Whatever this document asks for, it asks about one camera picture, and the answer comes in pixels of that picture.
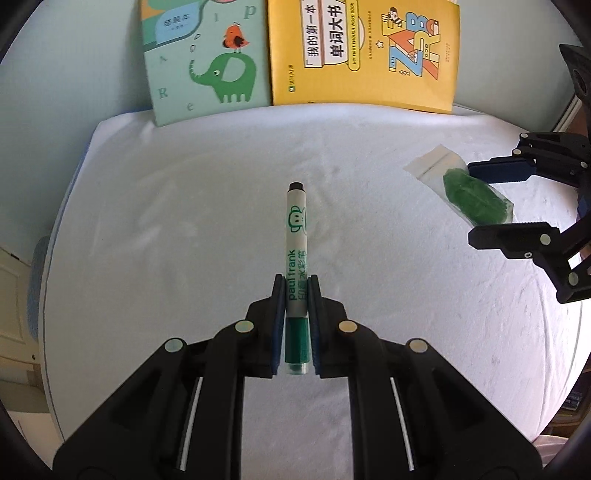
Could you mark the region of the green leaf plastic bag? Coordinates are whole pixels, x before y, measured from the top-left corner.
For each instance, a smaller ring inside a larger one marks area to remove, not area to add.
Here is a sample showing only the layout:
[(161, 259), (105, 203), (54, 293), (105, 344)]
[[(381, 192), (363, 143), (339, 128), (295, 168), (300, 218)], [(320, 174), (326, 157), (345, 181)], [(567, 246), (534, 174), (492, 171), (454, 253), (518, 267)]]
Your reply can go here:
[(491, 185), (472, 177), (465, 161), (443, 145), (415, 158), (404, 170), (473, 227), (513, 222), (514, 204)]

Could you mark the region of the green white marker pen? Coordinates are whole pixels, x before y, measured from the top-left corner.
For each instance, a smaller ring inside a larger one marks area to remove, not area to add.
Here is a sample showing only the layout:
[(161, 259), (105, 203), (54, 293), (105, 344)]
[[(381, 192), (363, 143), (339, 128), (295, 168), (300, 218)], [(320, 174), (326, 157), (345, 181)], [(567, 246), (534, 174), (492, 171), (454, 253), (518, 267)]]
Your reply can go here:
[(286, 334), (284, 361), (291, 375), (304, 375), (310, 363), (308, 333), (308, 204), (301, 182), (287, 190)]

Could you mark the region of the yellow children's word book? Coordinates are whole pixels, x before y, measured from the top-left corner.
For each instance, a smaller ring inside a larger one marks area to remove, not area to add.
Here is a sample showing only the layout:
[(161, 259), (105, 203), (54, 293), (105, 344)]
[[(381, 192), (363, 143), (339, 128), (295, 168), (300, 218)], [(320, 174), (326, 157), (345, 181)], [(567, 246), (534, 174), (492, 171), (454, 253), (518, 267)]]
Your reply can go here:
[(360, 103), (448, 113), (460, 7), (453, 1), (270, 1), (273, 103)]

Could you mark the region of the cream cabinet door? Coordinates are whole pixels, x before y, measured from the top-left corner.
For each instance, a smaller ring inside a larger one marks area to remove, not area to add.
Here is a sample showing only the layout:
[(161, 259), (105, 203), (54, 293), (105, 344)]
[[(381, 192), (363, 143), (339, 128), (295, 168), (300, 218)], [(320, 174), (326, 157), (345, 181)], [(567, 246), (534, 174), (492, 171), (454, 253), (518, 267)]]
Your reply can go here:
[(30, 267), (1, 250), (1, 401), (7, 410), (47, 413), (38, 341), (27, 319)]

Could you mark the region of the teal elephant exercise book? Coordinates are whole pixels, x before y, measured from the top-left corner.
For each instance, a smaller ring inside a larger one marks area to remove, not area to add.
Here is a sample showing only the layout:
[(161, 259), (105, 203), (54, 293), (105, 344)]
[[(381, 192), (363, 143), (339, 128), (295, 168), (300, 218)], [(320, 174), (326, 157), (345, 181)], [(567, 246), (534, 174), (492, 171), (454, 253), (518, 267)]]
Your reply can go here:
[(266, 1), (140, 3), (155, 124), (271, 104)]

